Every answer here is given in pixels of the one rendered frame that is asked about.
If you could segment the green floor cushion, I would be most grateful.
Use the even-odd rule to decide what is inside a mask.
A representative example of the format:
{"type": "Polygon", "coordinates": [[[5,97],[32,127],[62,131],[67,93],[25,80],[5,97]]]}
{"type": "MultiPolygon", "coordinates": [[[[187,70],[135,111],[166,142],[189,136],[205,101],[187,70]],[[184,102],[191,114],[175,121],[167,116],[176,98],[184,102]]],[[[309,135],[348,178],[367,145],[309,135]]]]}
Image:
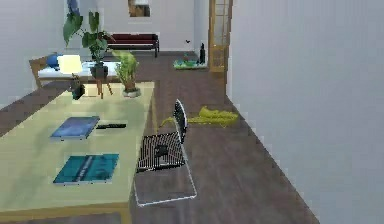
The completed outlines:
{"type": "Polygon", "coordinates": [[[185,53],[182,59],[178,59],[173,62],[173,68],[176,70],[206,69],[207,64],[202,63],[199,60],[192,60],[188,54],[185,53]]]}

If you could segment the wooden glass room door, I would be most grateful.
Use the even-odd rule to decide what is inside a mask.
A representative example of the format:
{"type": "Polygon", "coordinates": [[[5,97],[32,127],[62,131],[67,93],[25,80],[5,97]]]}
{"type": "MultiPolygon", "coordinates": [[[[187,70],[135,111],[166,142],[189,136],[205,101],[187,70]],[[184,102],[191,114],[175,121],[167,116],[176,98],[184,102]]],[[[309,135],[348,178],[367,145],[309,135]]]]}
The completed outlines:
{"type": "Polygon", "coordinates": [[[227,69],[233,0],[210,0],[208,64],[211,72],[227,69]]]}

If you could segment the framed brown wall picture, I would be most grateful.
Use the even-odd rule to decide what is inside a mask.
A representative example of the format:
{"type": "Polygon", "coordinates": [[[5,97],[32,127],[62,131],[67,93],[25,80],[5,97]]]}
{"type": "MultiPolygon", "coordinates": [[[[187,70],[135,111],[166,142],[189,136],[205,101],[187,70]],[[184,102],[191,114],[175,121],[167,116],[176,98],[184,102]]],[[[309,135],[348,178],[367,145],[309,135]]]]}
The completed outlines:
{"type": "Polygon", "coordinates": [[[149,0],[128,0],[128,10],[131,17],[149,17],[149,0]]]}

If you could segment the tall leafy house plant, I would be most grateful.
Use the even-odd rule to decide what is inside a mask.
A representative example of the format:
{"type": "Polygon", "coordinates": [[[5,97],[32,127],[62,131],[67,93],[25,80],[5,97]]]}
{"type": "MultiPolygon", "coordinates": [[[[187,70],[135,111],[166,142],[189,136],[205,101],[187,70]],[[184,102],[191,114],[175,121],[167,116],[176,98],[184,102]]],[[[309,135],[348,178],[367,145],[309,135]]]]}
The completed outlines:
{"type": "Polygon", "coordinates": [[[107,82],[107,75],[109,69],[104,63],[104,55],[108,50],[108,41],[113,37],[106,31],[100,30],[100,15],[98,12],[90,11],[88,13],[89,30],[82,28],[83,17],[79,13],[70,11],[67,13],[66,21],[63,25],[63,39],[65,44],[68,45],[74,34],[81,37],[82,47],[88,48],[91,53],[91,60],[94,65],[90,67],[92,77],[96,81],[98,95],[103,97],[103,84],[106,84],[110,94],[113,94],[109,83],[107,82]]]}

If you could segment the blue wall picture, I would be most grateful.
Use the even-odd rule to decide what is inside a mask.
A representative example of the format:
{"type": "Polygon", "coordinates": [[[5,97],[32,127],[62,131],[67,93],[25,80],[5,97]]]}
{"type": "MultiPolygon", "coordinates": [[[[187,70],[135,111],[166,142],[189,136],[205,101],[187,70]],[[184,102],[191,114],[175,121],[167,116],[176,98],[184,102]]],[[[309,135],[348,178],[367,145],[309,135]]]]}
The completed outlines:
{"type": "Polygon", "coordinates": [[[67,1],[67,7],[70,13],[79,15],[80,10],[78,6],[78,0],[66,0],[67,1]]]}

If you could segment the teal book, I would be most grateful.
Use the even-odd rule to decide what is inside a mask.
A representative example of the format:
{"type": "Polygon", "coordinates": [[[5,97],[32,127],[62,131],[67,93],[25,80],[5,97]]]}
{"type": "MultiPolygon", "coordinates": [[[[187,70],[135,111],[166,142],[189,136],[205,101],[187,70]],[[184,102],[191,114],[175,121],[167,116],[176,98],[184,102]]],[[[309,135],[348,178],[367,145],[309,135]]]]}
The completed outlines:
{"type": "Polygon", "coordinates": [[[118,160],[118,154],[70,156],[53,183],[66,186],[110,182],[118,160]]]}

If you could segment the small potted green plant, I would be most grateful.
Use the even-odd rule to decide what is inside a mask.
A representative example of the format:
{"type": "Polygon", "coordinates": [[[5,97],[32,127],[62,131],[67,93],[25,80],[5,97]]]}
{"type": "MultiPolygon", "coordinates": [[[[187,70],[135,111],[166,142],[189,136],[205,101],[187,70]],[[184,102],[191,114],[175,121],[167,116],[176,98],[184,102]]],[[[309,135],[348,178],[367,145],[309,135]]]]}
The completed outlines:
{"type": "Polygon", "coordinates": [[[123,95],[135,98],[140,95],[140,89],[136,87],[136,71],[139,62],[130,51],[113,50],[112,55],[118,59],[115,71],[120,82],[124,86],[123,95]]]}

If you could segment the small dark green object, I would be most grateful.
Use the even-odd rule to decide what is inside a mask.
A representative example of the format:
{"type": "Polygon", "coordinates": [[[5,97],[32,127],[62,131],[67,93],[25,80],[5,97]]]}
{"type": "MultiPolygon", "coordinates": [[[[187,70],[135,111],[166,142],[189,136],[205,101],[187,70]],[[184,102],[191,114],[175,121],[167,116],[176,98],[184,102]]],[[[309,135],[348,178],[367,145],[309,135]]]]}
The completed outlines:
{"type": "Polygon", "coordinates": [[[74,100],[80,99],[85,93],[85,86],[80,82],[80,78],[77,75],[72,75],[70,91],[74,100]]]}

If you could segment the dark blue book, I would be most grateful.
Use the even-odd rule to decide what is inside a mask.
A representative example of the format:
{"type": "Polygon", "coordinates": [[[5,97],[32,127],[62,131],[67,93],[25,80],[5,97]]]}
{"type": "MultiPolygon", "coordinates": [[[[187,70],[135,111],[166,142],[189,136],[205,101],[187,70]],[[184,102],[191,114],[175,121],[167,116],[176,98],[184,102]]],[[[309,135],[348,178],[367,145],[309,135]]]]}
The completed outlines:
{"type": "Polygon", "coordinates": [[[50,136],[61,141],[86,139],[99,122],[99,116],[69,117],[50,136]]]}

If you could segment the yellow-green cloth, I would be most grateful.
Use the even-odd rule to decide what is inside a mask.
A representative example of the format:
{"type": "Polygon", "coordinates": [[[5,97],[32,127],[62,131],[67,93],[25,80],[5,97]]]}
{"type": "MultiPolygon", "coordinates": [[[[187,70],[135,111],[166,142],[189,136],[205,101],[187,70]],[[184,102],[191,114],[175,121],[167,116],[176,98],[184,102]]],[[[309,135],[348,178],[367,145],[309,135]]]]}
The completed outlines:
{"type": "Polygon", "coordinates": [[[210,110],[207,106],[203,106],[198,115],[188,118],[187,122],[192,124],[219,124],[225,128],[236,122],[238,118],[237,113],[226,110],[210,110]]]}

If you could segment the blue pillow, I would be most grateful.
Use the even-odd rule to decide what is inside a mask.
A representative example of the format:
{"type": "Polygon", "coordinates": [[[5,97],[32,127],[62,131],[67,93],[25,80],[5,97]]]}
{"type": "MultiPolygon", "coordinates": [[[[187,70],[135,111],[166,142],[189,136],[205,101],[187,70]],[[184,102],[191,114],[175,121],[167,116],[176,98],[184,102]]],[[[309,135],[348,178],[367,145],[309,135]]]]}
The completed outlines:
{"type": "Polygon", "coordinates": [[[58,62],[58,57],[59,56],[60,56],[59,53],[53,53],[53,54],[49,55],[46,58],[47,66],[50,67],[50,68],[53,68],[55,71],[59,71],[60,70],[59,62],[58,62]]]}

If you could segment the pale yellow dining table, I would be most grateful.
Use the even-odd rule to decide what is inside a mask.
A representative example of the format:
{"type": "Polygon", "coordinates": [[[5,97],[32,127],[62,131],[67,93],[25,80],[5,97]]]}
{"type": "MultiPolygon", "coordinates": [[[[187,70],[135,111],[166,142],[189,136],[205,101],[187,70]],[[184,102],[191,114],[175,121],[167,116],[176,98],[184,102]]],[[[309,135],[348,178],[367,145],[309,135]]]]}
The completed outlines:
{"type": "Polygon", "coordinates": [[[130,194],[154,84],[141,83],[137,98],[123,96],[120,84],[111,87],[113,93],[100,98],[88,84],[77,101],[64,92],[0,137],[0,222],[118,213],[121,224],[131,224],[130,194]],[[98,116],[127,127],[94,130],[80,141],[52,140],[71,116],[98,116]],[[103,153],[119,155],[109,183],[53,183],[69,156],[103,153]]]}

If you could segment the dark red bench sofa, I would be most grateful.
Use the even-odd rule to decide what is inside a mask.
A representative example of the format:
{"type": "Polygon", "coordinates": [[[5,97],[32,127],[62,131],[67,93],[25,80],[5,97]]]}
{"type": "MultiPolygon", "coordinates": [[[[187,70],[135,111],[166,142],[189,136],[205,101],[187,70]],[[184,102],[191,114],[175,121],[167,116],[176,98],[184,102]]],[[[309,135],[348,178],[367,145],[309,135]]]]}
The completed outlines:
{"type": "Polygon", "coordinates": [[[108,47],[122,50],[154,50],[154,56],[159,53],[159,38],[157,34],[113,34],[107,38],[108,47]]]}

